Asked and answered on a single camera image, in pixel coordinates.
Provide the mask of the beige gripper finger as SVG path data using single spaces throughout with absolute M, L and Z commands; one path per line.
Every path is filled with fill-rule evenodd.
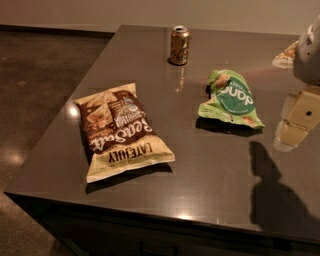
M 282 119 L 288 124 L 312 130 L 320 123 L 320 87 L 305 87 L 285 99 Z
M 281 120 L 276 128 L 273 146 L 278 151 L 290 152 L 297 148 L 307 135 L 307 131 L 290 126 L 285 120 Z

